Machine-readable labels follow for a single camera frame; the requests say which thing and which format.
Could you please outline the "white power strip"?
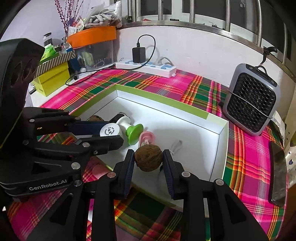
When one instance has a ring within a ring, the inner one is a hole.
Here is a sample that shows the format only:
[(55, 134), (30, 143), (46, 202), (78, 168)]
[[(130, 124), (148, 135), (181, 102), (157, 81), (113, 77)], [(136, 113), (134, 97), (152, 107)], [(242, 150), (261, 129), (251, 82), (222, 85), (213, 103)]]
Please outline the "white power strip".
[(115, 63), (117, 69), (125, 69), (170, 78), (176, 75), (177, 68), (170, 64), (155, 65), (152, 62), (134, 63), (132, 60), (122, 60)]

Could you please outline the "striped box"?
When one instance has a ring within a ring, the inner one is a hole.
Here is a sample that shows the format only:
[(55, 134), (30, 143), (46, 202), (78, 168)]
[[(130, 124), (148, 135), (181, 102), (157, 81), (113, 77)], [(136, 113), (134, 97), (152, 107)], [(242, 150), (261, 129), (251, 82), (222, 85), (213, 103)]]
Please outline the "striped box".
[(75, 51), (71, 51), (46, 61), (37, 67), (34, 78), (74, 58), (76, 58)]

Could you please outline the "grey mini heater fan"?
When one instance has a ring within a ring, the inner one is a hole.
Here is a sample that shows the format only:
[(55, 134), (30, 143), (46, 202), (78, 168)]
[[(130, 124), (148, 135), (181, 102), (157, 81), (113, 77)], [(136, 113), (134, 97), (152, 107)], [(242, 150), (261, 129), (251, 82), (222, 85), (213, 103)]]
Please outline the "grey mini heater fan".
[(234, 71), (223, 113), (251, 136), (258, 136), (271, 121), (280, 102), (280, 87), (263, 66), (239, 64)]

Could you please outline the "green white cardboard box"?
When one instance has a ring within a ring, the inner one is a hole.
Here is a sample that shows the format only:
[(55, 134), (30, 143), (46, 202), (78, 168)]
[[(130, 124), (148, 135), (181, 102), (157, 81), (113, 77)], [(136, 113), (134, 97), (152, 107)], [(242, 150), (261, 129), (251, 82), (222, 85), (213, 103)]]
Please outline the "green white cardboard box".
[(97, 115), (108, 121), (126, 114), (155, 136), (160, 149), (172, 150), (173, 160), (199, 179), (221, 179), (228, 150), (228, 121), (185, 103), (116, 84), (73, 111), (85, 121)]

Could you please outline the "black smartphone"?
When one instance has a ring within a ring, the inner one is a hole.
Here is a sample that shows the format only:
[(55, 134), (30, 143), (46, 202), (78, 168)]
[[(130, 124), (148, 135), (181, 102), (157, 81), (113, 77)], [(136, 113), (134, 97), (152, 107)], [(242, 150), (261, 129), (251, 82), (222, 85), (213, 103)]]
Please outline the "black smartphone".
[(269, 144), (270, 153), (270, 186), (269, 202), (284, 207), (287, 195), (287, 165), (284, 150), (276, 143)]

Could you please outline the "white gloves pile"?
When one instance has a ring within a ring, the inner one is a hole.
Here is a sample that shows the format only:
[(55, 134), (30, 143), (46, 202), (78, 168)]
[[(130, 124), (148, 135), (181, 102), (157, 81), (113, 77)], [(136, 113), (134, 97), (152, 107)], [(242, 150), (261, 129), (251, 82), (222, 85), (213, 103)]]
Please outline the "white gloves pile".
[(102, 13), (90, 16), (84, 21), (84, 28), (114, 26), (122, 27), (121, 17), (115, 13)]

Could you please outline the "white round cap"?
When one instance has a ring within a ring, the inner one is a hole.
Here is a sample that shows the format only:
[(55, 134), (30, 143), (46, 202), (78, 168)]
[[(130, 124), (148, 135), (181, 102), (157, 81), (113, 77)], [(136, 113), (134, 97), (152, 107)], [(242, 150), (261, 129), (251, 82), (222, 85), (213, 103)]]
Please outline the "white round cap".
[(116, 123), (108, 123), (108, 124), (104, 125), (101, 128), (99, 135), (101, 137), (121, 136), (123, 138), (121, 128)]

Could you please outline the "pink stapler case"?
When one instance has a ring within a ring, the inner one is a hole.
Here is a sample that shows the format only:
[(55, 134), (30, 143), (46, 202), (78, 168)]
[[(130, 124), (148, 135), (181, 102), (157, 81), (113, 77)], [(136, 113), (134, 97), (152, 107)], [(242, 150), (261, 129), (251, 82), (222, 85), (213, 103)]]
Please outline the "pink stapler case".
[(155, 136), (152, 132), (145, 131), (140, 134), (138, 147), (141, 147), (144, 145), (154, 145), (154, 143), (155, 143)]

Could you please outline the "yellow box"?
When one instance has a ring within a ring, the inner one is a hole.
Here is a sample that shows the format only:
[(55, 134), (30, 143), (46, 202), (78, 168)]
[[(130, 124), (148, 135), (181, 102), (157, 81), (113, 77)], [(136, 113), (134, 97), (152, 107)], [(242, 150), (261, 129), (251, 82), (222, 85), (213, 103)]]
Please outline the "yellow box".
[(37, 92), (43, 96), (49, 96), (63, 86), (69, 77), (68, 62), (64, 62), (36, 77), (33, 84)]

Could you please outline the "purple flower branches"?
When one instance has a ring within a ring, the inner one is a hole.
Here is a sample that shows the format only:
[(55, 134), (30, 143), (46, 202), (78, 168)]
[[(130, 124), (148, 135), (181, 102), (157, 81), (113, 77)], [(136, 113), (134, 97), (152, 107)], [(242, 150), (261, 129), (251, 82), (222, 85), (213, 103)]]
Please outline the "purple flower branches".
[(64, 7), (62, 7), (61, 1), (59, 0), (55, 0), (54, 4), (61, 23), (63, 24), (65, 36), (67, 36), (71, 23), (78, 19), (79, 11), (83, 6), (84, 1), (66, 0)]

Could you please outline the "white green spool gadget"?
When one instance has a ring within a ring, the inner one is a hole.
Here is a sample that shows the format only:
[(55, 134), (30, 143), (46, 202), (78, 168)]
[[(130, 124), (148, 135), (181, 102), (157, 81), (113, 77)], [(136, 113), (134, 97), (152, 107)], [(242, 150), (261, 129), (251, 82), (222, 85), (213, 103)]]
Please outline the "white green spool gadget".
[(129, 145), (135, 145), (139, 140), (140, 134), (144, 131), (144, 126), (141, 123), (133, 126), (131, 125), (130, 118), (125, 115), (119, 118), (116, 124), (125, 132)]

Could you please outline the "orange lid storage bin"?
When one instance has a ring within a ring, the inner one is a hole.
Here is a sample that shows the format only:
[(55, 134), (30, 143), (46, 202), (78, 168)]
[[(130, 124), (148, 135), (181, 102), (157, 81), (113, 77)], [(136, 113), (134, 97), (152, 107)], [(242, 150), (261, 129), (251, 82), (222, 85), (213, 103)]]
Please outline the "orange lid storage bin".
[(95, 70), (114, 63), (114, 26), (94, 27), (68, 37), (67, 42), (75, 51), (78, 63), (86, 70)]

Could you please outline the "brown walnut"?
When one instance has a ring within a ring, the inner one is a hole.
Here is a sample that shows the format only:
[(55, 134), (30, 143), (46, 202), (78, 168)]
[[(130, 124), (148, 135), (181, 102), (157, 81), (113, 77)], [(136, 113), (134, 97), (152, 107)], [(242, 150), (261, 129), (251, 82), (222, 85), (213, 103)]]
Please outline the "brown walnut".
[(151, 172), (163, 162), (163, 152), (156, 145), (143, 145), (135, 152), (135, 162), (142, 171)]
[(88, 121), (104, 121), (104, 119), (101, 118), (100, 116), (93, 115), (88, 119)]

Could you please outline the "pink cable holder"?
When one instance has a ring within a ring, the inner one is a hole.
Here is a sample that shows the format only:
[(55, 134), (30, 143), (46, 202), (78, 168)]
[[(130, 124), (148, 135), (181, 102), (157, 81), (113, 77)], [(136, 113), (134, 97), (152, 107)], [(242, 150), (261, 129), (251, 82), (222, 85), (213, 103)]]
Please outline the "pink cable holder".
[(110, 170), (105, 165), (102, 165), (102, 164), (97, 164), (92, 169), (92, 174), (96, 178), (96, 180), (98, 180), (108, 172), (110, 172)]

